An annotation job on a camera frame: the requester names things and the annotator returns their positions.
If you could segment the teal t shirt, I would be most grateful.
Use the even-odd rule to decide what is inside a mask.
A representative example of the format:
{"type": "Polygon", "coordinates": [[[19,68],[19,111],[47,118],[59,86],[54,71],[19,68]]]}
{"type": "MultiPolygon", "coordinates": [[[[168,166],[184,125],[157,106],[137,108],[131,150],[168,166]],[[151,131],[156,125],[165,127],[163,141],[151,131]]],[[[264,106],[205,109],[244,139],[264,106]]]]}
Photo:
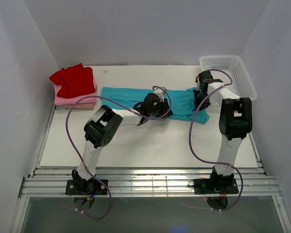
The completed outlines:
{"type": "Polygon", "coordinates": [[[205,124],[209,115],[195,108],[193,90],[166,91],[157,86],[153,90],[104,87],[100,96],[102,104],[92,120],[105,123],[106,127],[139,126],[149,119],[161,118],[205,124]]]}

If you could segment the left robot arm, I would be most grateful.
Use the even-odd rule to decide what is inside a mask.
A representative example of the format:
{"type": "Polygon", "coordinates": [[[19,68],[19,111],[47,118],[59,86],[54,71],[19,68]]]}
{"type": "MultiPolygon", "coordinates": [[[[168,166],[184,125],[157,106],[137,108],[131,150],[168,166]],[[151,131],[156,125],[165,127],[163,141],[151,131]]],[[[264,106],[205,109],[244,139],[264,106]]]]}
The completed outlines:
{"type": "Polygon", "coordinates": [[[172,116],[173,111],[162,92],[147,94],[142,102],[132,108],[112,109],[102,105],[84,126],[85,148],[81,163],[72,171],[74,186],[80,193],[88,194],[95,186],[93,176],[96,174],[97,162],[121,126],[141,126],[149,119],[172,116]]]}

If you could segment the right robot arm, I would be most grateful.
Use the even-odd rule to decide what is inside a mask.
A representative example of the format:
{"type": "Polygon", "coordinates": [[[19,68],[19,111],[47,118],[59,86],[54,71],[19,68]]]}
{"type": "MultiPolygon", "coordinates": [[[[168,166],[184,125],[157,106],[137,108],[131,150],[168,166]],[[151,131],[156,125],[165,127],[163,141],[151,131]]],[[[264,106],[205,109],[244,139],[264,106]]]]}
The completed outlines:
{"type": "Polygon", "coordinates": [[[222,135],[218,159],[213,163],[208,179],[194,180],[195,194],[237,194],[234,178],[235,160],[239,147],[252,131],[252,101],[240,97],[227,88],[222,80],[213,78],[211,70],[205,70],[196,78],[193,91],[196,111],[205,110],[213,98],[221,107],[219,131],[222,135]]]}

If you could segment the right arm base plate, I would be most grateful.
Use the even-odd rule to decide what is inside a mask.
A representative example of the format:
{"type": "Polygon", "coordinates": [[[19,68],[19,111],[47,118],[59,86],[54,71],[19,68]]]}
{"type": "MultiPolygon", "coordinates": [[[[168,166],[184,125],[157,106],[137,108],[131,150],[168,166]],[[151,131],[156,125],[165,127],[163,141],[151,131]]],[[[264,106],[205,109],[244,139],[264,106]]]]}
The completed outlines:
{"type": "Polygon", "coordinates": [[[188,182],[188,187],[194,189],[195,194],[238,194],[236,180],[227,182],[212,182],[210,179],[194,179],[188,182]]]}

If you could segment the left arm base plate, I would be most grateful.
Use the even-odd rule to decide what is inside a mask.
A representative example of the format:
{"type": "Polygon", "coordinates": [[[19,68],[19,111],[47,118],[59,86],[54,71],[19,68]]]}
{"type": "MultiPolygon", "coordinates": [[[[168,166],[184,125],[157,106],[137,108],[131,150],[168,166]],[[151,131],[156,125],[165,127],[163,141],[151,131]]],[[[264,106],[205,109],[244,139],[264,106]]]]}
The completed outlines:
{"type": "Polygon", "coordinates": [[[76,181],[68,180],[66,183],[66,195],[107,195],[108,191],[101,183],[96,180],[90,180],[85,188],[79,186],[76,181]]]}

